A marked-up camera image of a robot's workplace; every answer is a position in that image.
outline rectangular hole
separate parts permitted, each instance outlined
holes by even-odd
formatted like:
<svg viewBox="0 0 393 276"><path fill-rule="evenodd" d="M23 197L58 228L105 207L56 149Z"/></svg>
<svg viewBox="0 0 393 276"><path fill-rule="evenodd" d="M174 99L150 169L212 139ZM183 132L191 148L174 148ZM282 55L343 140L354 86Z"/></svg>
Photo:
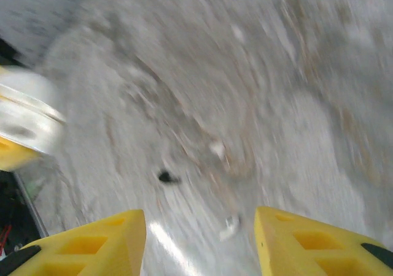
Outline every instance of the rectangular hole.
<svg viewBox="0 0 393 276"><path fill-rule="evenodd" d="M327 276L373 276L376 275L362 263L351 258L316 259Z"/></svg>
<svg viewBox="0 0 393 276"><path fill-rule="evenodd" d="M280 213L276 214L276 219L279 221L292 221L293 220L293 218L291 218L290 216L286 216L286 215L283 215Z"/></svg>
<svg viewBox="0 0 393 276"><path fill-rule="evenodd" d="M0 142L0 150L7 150L8 148L9 146L7 144Z"/></svg>
<svg viewBox="0 0 393 276"><path fill-rule="evenodd" d="M105 236L76 237L68 242L59 252L61 255L94 255L104 245Z"/></svg>
<svg viewBox="0 0 393 276"><path fill-rule="evenodd" d="M296 231L293 235L305 250L339 250L343 248L328 233L320 231Z"/></svg>
<svg viewBox="0 0 393 276"><path fill-rule="evenodd" d="M32 276L78 276L85 265L79 263L50 263L44 264Z"/></svg>
<svg viewBox="0 0 393 276"><path fill-rule="evenodd" d="M117 219L106 222L106 224L109 226L119 226L119 225L123 224L124 221L125 221L124 218L117 218Z"/></svg>

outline white debris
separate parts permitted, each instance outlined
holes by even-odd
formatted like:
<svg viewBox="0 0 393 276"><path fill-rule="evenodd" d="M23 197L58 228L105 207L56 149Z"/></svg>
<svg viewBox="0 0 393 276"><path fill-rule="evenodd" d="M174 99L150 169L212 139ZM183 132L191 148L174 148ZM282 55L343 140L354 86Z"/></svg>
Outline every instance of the white debris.
<svg viewBox="0 0 393 276"><path fill-rule="evenodd" d="M240 217L233 215L225 220L227 228L220 232L220 241L225 241L234 236L240 228Z"/></svg>
<svg viewBox="0 0 393 276"><path fill-rule="evenodd" d="M240 43L242 43L242 44L246 43L246 36L244 35L244 33L243 33L243 31L240 29L240 27L237 26L237 25L231 25L231 27L232 27L233 35L235 35L236 39L237 39Z"/></svg>
<svg viewBox="0 0 393 276"><path fill-rule="evenodd" d="M225 145L222 141L215 141L209 144L211 152L217 155L221 160L225 157Z"/></svg>

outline gray floor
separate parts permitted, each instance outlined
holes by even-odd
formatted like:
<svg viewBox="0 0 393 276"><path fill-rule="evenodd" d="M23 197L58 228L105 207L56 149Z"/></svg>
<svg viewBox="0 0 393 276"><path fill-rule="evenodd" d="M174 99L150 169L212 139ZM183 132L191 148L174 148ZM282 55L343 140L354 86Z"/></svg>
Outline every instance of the gray floor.
<svg viewBox="0 0 393 276"><path fill-rule="evenodd" d="M392 248L392 30L393 0L87 0L39 69L64 147L19 174L51 234L143 209L142 275L260 275L258 205Z"/></svg>

